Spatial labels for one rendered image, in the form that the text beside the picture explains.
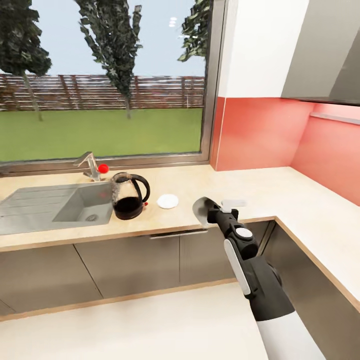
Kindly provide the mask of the paper coffee filter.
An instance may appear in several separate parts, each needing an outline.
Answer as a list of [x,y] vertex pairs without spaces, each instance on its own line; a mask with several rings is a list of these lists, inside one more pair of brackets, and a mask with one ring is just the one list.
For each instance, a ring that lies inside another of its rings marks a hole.
[[199,198],[192,205],[192,211],[199,222],[208,228],[213,225],[213,223],[208,223],[208,209],[214,209],[214,206],[219,207],[219,205],[210,197],[204,196]]

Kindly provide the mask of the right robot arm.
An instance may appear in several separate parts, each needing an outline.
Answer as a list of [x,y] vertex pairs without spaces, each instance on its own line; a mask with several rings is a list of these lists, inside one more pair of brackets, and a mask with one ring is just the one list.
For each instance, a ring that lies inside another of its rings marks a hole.
[[245,199],[223,199],[209,208],[207,221],[218,224],[224,249],[256,320],[268,360],[327,360],[282,289],[278,271],[263,256],[254,234],[238,222]]

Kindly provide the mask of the electric kettle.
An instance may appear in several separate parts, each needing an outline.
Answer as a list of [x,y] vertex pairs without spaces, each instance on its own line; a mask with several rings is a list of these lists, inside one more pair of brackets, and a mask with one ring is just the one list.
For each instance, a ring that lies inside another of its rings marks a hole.
[[[137,184],[142,182],[146,187],[146,196]],[[118,172],[110,179],[110,197],[115,216],[120,220],[130,220],[139,216],[151,193],[148,181],[137,174]]]

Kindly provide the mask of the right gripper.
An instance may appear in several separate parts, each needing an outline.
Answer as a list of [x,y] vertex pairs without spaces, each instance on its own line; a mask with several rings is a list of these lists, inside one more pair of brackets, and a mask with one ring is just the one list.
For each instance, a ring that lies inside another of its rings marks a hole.
[[219,228],[223,222],[231,219],[238,221],[239,211],[236,208],[231,209],[231,213],[224,213],[219,207],[209,208],[207,212],[207,221],[209,224],[218,224]]

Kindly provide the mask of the saucer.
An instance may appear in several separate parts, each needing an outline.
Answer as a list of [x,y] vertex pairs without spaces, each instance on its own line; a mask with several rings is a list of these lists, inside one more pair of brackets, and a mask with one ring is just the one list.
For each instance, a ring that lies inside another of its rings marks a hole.
[[157,204],[165,209],[174,208],[178,203],[179,199],[172,194],[163,195],[157,200]]

